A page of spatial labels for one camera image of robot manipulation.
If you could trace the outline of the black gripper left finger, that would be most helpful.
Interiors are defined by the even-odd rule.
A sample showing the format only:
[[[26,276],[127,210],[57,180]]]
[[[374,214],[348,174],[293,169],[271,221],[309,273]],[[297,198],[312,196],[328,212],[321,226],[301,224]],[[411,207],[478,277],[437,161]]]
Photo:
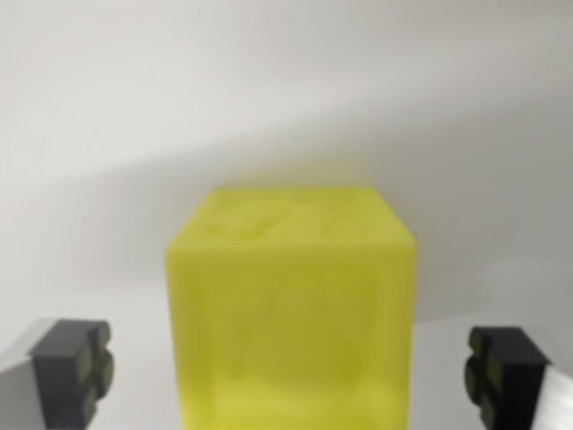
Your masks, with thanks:
[[[112,386],[104,320],[41,318],[1,351],[3,429],[87,429]]]

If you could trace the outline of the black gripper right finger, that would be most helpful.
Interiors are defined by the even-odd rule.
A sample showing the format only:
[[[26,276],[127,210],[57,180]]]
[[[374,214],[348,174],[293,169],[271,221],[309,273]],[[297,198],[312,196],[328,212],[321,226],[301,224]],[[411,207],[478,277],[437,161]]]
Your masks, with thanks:
[[[475,326],[466,393],[486,429],[570,429],[572,344],[540,327]]]

